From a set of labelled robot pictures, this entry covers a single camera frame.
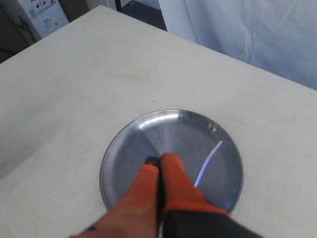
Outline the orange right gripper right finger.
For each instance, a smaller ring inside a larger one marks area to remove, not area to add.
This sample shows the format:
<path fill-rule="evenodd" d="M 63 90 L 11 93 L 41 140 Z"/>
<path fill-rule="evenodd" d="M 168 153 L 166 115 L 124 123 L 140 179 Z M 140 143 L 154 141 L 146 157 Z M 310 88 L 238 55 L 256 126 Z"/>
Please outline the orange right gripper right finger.
<path fill-rule="evenodd" d="M 207 202 L 184 172 L 181 158 L 166 153 L 160 159 L 164 183 L 163 237 L 165 238 L 258 238 Z"/>

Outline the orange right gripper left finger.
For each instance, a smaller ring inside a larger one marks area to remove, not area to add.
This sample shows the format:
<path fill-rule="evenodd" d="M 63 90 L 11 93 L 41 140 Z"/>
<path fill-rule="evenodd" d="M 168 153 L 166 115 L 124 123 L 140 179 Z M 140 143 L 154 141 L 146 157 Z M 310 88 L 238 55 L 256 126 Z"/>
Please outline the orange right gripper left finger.
<path fill-rule="evenodd" d="M 159 158 L 148 157 L 131 186 L 106 214 L 73 238 L 156 238 Z"/>

